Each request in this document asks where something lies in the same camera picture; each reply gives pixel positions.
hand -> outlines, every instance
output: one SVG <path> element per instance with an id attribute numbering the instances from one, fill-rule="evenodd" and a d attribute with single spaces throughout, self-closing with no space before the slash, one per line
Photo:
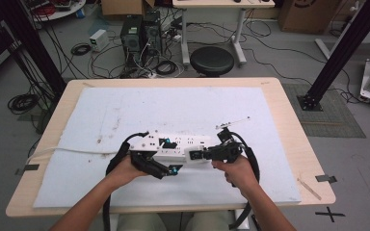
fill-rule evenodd
<path id="1" fill-rule="evenodd" d="M 258 184 L 254 172 L 251 169 L 249 160 L 244 156 L 239 156 L 234 163 L 228 164 L 220 161 L 212 161 L 212 166 L 225 172 L 226 181 L 233 183 L 242 195 L 249 186 Z"/>
<path id="2" fill-rule="evenodd" d="M 139 176 L 146 176 L 143 171 L 137 170 L 131 164 L 131 157 L 127 155 L 122 161 L 104 178 L 113 190 L 130 183 Z"/>

floor mat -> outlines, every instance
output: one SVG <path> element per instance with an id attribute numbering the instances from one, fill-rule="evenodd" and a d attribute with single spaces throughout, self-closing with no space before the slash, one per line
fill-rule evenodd
<path id="1" fill-rule="evenodd" d="M 307 136 L 366 138 L 342 97 L 335 90 L 328 90 L 320 101 L 323 112 L 314 112 L 303 111 L 297 99 L 298 95 L 307 93 L 309 85 L 286 84 L 283 88 Z"/>

metal stand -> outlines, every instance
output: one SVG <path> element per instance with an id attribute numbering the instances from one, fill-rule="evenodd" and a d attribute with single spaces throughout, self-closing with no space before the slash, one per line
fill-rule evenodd
<path id="1" fill-rule="evenodd" d="M 335 47 L 324 68 L 305 96 L 299 96 L 303 110 L 315 109 L 344 65 L 370 32 L 370 1 L 357 13 L 354 22 Z"/>
<path id="2" fill-rule="evenodd" d="M 240 46 L 240 43 L 239 43 L 240 35 L 242 34 L 243 20 L 245 19 L 245 12 L 246 12 L 246 9 L 240 10 L 236 34 L 235 36 L 232 37 L 232 45 L 235 48 L 237 60 L 238 60 L 237 63 L 239 65 L 245 64 L 247 62 L 245 58 L 245 54 L 243 53 L 242 47 Z"/>
<path id="3" fill-rule="evenodd" d="M 190 63 L 188 41 L 186 40 L 186 9 L 182 10 L 182 38 L 181 38 L 181 51 L 182 51 L 182 63 L 187 66 Z"/>

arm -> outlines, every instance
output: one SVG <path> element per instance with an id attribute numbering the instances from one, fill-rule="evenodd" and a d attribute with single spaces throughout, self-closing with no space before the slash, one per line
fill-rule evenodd
<path id="1" fill-rule="evenodd" d="M 239 156 L 232 164 L 212 161 L 212 166 L 224 171 L 226 181 L 239 188 L 242 196 L 250 203 L 263 230 L 296 230 L 260 187 L 246 157 Z"/>
<path id="2" fill-rule="evenodd" d="M 108 196 L 145 173 L 131 165 L 129 156 L 104 177 L 90 192 L 67 211 L 50 230 L 88 230 Z"/>

black strap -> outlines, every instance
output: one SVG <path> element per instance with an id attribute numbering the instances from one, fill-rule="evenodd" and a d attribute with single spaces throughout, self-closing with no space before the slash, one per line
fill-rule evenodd
<path id="1" fill-rule="evenodd" d="M 106 175 L 108 175 L 127 155 L 128 149 L 130 148 L 130 143 L 123 142 L 121 147 L 119 148 L 119 152 L 116 156 L 111 159 L 110 164 L 107 166 Z M 110 231 L 110 201 L 111 196 L 107 198 L 107 200 L 103 204 L 103 223 L 104 223 L 104 231 Z"/>
<path id="2" fill-rule="evenodd" d="M 256 156 L 254 155 L 251 148 L 246 146 L 246 143 L 243 140 L 242 142 L 244 143 L 244 146 L 246 147 L 245 152 L 246 152 L 246 156 L 248 157 L 249 162 L 251 163 L 251 169 L 253 170 L 253 173 L 254 173 L 254 176 L 256 177 L 257 182 L 259 182 L 260 181 L 259 163 L 257 162 Z M 248 217 L 250 212 L 251 212 L 251 205 L 248 202 L 242 214 L 239 216 L 239 218 L 236 219 L 234 223 L 229 225 L 229 230 L 239 227 L 239 225 Z"/>

